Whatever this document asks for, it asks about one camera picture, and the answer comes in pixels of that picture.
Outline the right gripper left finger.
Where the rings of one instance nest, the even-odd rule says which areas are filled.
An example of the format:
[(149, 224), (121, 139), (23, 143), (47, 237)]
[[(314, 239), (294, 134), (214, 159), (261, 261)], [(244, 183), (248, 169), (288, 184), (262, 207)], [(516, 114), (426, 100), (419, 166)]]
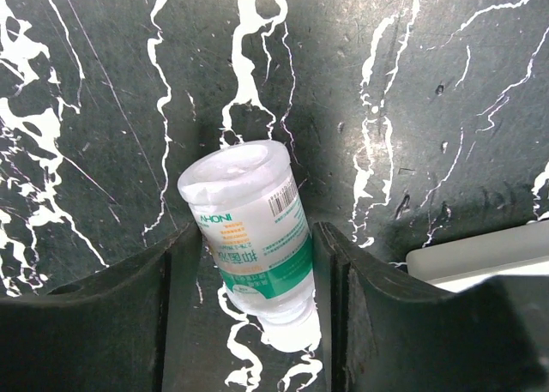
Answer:
[(84, 279), (2, 299), (2, 390), (181, 390), (201, 250), (187, 223)]

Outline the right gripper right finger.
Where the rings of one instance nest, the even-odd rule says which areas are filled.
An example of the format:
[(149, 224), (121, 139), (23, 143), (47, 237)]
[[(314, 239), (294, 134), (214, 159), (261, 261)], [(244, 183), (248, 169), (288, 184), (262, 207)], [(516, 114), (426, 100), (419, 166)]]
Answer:
[(329, 391), (545, 391), (548, 279), (496, 276), (464, 292), (312, 229)]

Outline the white green-label bottle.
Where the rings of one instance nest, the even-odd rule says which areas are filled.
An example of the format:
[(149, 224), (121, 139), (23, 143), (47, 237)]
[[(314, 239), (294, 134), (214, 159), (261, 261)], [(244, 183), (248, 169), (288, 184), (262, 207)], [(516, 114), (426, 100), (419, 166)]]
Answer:
[(256, 317), (269, 345), (294, 353), (321, 338), (312, 239), (286, 146), (244, 142), (178, 179), (232, 304)]

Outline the grey divided tray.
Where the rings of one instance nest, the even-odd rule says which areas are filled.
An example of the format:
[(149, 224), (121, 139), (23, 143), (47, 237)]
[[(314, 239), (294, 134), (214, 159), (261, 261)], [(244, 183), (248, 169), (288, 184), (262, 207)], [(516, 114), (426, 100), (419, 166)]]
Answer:
[(412, 250), (407, 272), (449, 292), (497, 275), (548, 275), (548, 221)]

